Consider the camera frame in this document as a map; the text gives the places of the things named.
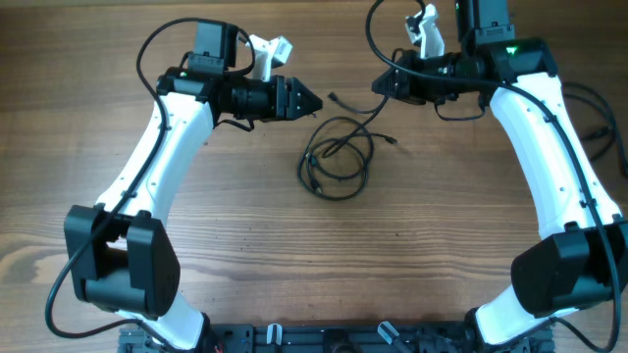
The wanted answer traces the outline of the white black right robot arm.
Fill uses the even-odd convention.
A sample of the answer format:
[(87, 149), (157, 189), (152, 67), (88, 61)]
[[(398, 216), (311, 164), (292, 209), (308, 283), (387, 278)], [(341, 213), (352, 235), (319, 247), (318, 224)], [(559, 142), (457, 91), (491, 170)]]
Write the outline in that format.
[(459, 1), (455, 13), (458, 51), (445, 51), (437, 10), (422, 4), (405, 20), (412, 48), (387, 59), (372, 89), (438, 107), (475, 93), (505, 130), (530, 188), (540, 241), (513, 260), (509, 287), (469, 312), (466, 346), (541, 352), (544, 329), (607, 302), (613, 349), (627, 285), (627, 221), (571, 124), (553, 55), (541, 38), (516, 36), (503, 1)]

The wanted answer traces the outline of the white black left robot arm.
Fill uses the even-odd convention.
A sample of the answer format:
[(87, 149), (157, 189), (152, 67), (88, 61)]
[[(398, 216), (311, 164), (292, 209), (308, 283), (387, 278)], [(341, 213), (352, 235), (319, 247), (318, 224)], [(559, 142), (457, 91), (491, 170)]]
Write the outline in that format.
[(118, 315), (154, 352), (222, 352), (222, 336), (179, 290), (181, 265), (166, 233), (176, 193), (213, 130), (252, 131), (256, 122), (294, 121), (321, 99), (294, 77), (279, 76), (292, 51), (224, 22), (196, 19), (193, 48), (148, 86), (149, 124), (123, 170), (91, 207), (64, 222), (69, 279), (78, 300)]

